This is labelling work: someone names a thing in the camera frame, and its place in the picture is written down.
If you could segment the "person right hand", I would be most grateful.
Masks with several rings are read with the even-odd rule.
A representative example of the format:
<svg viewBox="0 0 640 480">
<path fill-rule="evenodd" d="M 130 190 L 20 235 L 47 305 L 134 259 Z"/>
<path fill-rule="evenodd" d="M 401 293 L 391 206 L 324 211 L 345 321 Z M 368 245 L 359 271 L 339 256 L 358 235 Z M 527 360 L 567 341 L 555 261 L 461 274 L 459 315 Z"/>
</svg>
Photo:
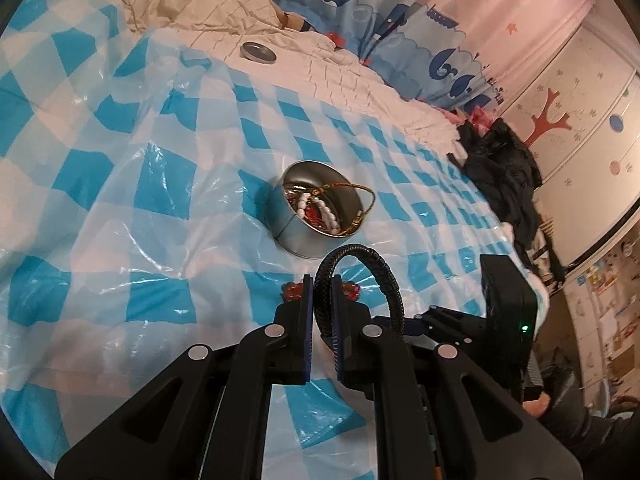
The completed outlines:
<svg viewBox="0 0 640 480">
<path fill-rule="evenodd" d="M 536 400 L 524 401 L 522 408 L 533 418 L 541 418 L 541 416 L 548 410 L 551 402 L 551 398 L 548 393 L 542 392 Z"/>
</svg>

